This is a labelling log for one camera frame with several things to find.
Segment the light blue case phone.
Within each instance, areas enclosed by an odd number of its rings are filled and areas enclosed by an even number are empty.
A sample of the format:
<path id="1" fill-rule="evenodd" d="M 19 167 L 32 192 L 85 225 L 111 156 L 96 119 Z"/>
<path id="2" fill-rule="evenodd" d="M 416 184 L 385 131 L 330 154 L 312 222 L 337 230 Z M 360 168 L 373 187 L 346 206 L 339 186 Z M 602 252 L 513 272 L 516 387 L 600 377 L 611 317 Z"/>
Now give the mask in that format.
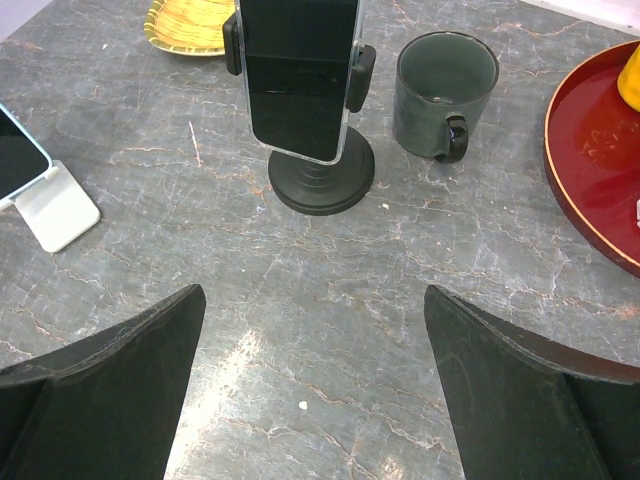
<path id="1" fill-rule="evenodd" d="M 53 168 L 51 156 L 4 105 L 1 105 L 0 161 L 2 209 L 45 179 Z"/>

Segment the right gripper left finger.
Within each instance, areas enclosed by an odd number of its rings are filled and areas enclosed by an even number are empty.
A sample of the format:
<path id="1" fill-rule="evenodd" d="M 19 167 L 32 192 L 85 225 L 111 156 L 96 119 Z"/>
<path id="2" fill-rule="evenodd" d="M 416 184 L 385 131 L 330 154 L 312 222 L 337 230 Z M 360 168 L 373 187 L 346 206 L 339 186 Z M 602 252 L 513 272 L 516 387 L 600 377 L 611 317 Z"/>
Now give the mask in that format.
<path id="1" fill-rule="evenodd" d="M 189 285 L 2 369 L 2 478 L 163 478 L 205 309 L 202 287 Z"/>

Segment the black round phone stand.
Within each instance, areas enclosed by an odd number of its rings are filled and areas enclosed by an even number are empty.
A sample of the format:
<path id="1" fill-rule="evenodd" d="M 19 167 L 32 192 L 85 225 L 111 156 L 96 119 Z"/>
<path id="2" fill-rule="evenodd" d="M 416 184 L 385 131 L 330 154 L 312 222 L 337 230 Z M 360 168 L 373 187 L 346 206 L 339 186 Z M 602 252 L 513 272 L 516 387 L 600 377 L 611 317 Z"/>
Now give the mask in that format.
<path id="1" fill-rule="evenodd" d="M 234 12 L 222 27 L 227 70 L 235 76 L 242 72 L 238 20 L 239 13 Z M 376 60 L 374 47 L 358 40 L 355 52 L 346 96 L 346 111 L 351 113 L 364 105 Z M 343 151 L 335 164 L 303 161 L 278 151 L 270 154 L 271 186 L 292 210 L 312 216 L 334 215 L 356 205 L 369 191 L 375 174 L 374 153 L 369 142 L 346 122 Z"/>

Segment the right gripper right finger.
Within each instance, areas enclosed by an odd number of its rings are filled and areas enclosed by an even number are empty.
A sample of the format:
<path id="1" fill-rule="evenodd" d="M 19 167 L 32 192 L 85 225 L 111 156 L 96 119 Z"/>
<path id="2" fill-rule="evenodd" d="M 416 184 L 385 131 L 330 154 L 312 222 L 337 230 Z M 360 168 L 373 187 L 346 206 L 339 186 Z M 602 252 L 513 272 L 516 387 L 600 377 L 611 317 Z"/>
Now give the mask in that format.
<path id="1" fill-rule="evenodd" d="M 424 319 L 468 479 L 636 479 L 639 370 L 427 287 Z"/>

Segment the clear case phone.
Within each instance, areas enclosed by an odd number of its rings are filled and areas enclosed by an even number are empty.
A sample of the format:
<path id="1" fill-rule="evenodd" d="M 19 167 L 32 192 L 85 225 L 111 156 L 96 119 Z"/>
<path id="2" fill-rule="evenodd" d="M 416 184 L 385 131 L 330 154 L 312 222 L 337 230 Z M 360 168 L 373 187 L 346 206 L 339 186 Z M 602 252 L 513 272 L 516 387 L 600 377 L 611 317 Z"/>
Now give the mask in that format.
<path id="1" fill-rule="evenodd" d="M 258 141 L 320 162 L 339 156 L 356 1 L 241 1 L 251 129 Z"/>

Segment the red round tray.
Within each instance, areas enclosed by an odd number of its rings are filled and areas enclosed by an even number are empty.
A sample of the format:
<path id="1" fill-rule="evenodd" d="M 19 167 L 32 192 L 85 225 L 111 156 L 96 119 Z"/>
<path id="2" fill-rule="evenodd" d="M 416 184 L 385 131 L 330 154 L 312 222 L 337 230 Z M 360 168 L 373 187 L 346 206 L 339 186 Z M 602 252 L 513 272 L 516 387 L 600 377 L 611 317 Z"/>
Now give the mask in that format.
<path id="1" fill-rule="evenodd" d="M 639 114 L 617 80 L 639 43 L 599 52 L 552 95 L 544 120 L 544 168 L 566 217 L 618 267 L 639 273 Z"/>

